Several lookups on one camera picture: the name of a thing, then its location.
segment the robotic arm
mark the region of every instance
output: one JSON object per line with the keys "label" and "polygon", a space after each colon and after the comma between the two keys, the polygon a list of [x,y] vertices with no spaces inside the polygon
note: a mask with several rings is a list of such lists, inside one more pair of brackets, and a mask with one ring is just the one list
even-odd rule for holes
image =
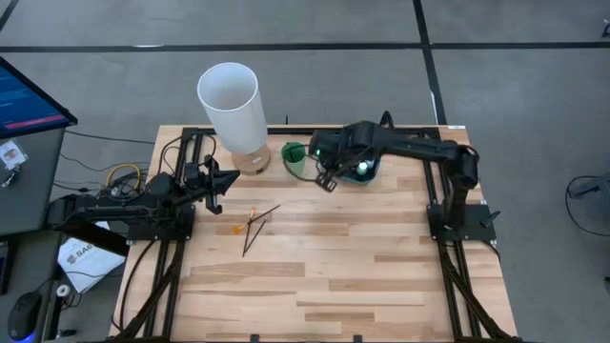
{"label": "robotic arm", "polygon": [[409,138],[370,121],[346,126],[340,134],[315,131],[309,148],[323,168],[315,182],[327,192],[335,189],[335,177],[354,175],[363,161],[377,160],[384,153],[438,162],[451,181],[444,224],[457,230],[463,225],[466,195],[478,183],[478,154],[473,148],[451,140]]}

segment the sticker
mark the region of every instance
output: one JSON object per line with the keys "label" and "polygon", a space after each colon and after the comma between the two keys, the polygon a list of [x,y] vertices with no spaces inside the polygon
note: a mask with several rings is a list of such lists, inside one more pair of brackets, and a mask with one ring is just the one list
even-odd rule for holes
{"label": "sticker", "polygon": [[0,146],[0,159],[4,162],[7,171],[12,171],[17,166],[24,164],[28,156],[19,149],[14,140],[10,140]]}

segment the gray desk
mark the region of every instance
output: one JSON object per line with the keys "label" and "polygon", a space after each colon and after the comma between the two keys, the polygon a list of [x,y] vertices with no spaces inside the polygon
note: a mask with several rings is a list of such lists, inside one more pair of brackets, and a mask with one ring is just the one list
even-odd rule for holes
{"label": "gray desk", "polygon": [[[39,230],[49,205],[57,159],[64,130],[53,130],[15,138],[30,159],[19,180],[0,189],[0,236]],[[7,172],[0,168],[0,179]]]}
{"label": "gray desk", "polygon": [[[34,291],[55,271],[60,234],[39,230],[45,220],[63,136],[63,130],[55,130],[17,137],[30,159],[24,164],[18,182],[0,189],[0,239],[16,244],[9,289],[0,295],[0,343],[11,342],[7,320],[17,298]],[[4,179],[7,173],[4,168],[0,170],[0,178]],[[51,282],[39,290],[43,303],[33,342],[42,337],[50,291]]]}

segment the wooden table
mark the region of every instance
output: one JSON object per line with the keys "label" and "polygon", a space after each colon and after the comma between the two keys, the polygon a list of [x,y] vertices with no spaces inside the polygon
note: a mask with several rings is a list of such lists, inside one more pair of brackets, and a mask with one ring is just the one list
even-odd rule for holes
{"label": "wooden table", "polygon": [[[156,171],[161,148],[182,128],[160,128],[151,172]],[[439,130],[443,139],[468,144],[464,128]],[[326,193],[284,170],[279,151],[287,141],[307,143],[309,136],[270,135],[269,169],[257,176],[240,176],[219,198],[223,214],[212,215],[204,204],[196,204],[172,341],[247,341],[253,333],[263,341],[351,341],[354,334],[362,334],[365,341],[451,340],[437,245],[430,238],[425,214],[428,193],[422,162],[384,155],[376,179],[368,186],[339,184],[335,192]],[[206,138],[202,153],[211,147]],[[177,150],[167,154],[172,166],[176,154]],[[215,158],[221,170],[233,168],[220,141]],[[315,175],[313,161],[305,170],[306,176]],[[480,187],[470,192],[469,202],[481,199]],[[252,206],[265,212],[277,204],[281,207],[242,258],[245,231],[234,235],[232,227],[249,218]],[[125,275],[146,245],[132,246]],[[517,334],[498,258],[479,242],[465,242],[464,248],[475,295],[501,328]],[[155,244],[136,271],[126,320],[151,291],[157,254]],[[465,307],[457,297],[468,334]],[[157,334],[164,304],[162,299]]]}

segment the computer screen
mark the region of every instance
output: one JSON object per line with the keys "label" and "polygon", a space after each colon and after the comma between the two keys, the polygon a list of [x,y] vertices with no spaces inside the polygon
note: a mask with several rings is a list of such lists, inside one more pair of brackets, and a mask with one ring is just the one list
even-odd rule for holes
{"label": "computer screen", "polygon": [[0,139],[76,123],[68,110],[0,58]]}

